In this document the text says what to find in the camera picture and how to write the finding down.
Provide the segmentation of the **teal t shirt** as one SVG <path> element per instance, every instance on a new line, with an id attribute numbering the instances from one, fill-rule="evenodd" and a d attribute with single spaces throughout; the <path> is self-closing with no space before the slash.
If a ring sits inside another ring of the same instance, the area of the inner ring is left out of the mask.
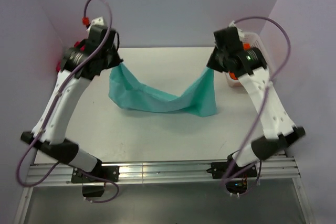
<path id="1" fill-rule="evenodd" d="M 180 96 L 141 83 L 124 65 L 111 70 L 109 98 L 121 109 L 153 113 L 186 112 L 199 117 L 217 113 L 214 70 L 206 67 Z"/>

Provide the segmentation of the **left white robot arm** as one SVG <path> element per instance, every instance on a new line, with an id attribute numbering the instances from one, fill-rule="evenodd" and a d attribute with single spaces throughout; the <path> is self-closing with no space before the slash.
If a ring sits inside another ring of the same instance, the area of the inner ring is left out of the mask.
<path id="1" fill-rule="evenodd" d="M 92 25 L 88 38 L 68 48 L 61 60 L 52 96 L 39 122 L 20 139 L 60 163 L 79 168 L 95 177 L 104 174 L 102 161 L 66 139 L 76 105 L 94 77 L 118 66 L 119 34 L 104 25 Z"/>

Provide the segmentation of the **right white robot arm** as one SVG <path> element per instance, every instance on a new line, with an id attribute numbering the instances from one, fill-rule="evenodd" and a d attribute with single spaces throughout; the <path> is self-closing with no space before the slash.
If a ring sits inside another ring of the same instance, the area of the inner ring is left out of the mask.
<path id="1" fill-rule="evenodd" d="M 278 97 L 270 79 L 264 46 L 257 42 L 245 49 L 243 37 L 244 33 L 234 26 L 215 31 L 215 48 L 207 63 L 215 71 L 233 74 L 261 113 L 258 121 L 264 134 L 243 147 L 242 151 L 232 154 L 238 167 L 257 160 L 264 161 L 306 134 L 302 126 L 295 125 Z"/>

